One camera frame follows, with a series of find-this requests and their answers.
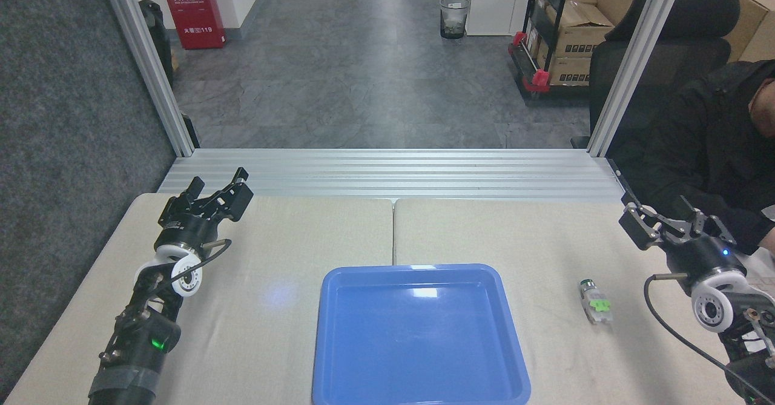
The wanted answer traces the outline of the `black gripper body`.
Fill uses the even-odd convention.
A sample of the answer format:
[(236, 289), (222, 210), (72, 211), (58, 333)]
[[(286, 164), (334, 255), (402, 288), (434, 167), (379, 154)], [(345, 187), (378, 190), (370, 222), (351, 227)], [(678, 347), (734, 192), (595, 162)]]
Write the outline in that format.
[(690, 282), (698, 282), (707, 275), (726, 270), (737, 270), (744, 275), (747, 269), (724, 240), (708, 235), (695, 239), (666, 243), (668, 269), (675, 274), (687, 274)]
[(189, 201), (173, 196), (167, 200), (159, 217), (162, 228), (157, 248), (162, 245), (180, 245), (197, 254), (208, 254), (203, 245), (214, 240), (213, 223), (205, 216), (207, 199)]

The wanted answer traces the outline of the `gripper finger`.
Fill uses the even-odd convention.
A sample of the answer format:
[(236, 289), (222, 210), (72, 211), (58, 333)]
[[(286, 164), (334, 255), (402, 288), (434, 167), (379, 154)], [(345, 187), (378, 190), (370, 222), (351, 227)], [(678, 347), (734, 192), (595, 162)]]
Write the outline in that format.
[(680, 196), (687, 207), (687, 222), (690, 224), (690, 234), (693, 237), (707, 235), (720, 240), (734, 240), (731, 232), (716, 215), (706, 215), (700, 209), (692, 206), (685, 196)]
[(642, 251), (664, 242), (664, 235), (680, 237), (680, 223), (651, 211), (643, 205), (628, 203), (618, 220), (625, 233)]
[(238, 167), (229, 185), (205, 199), (205, 219), (239, 221), (254, 197), (246, 184), (248, 178), (248, 171)]
[(180, 198), (187, 203), (194, 203), (199, 198), (204, 186), (205, 182), (199, 176), (194, 176), (188, 187), (180, 193)]

